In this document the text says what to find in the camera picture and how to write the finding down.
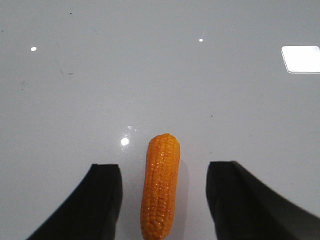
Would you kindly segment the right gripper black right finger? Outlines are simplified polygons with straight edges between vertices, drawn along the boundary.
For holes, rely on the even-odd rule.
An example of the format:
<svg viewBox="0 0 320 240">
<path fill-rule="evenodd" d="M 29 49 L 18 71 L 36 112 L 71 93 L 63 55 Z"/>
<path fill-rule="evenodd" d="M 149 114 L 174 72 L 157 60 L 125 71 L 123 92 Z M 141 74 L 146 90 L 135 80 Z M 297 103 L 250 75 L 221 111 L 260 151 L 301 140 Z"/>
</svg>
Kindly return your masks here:
<svg viewBox="0 0 320 240">
<path fill-rule="evenodd" d="M 318 240 L 319 217 L 293 204 L 236 161 L 212 161 L 206 199 L 219 240 Z"/>
</svg>

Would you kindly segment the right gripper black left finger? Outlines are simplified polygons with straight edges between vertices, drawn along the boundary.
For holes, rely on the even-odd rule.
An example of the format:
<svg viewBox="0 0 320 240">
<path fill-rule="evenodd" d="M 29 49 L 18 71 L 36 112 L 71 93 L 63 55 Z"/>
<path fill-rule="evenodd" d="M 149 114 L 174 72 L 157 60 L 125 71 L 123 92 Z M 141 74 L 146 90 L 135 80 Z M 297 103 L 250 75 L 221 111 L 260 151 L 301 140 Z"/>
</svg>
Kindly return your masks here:
<svg viewBox="0 0 320 240">
<path fill-rule="evenodd" d="M 123 199 L 117 164 L 92 164 L 55 212 L 30 240 L 113 240 Z"/>
</svg>

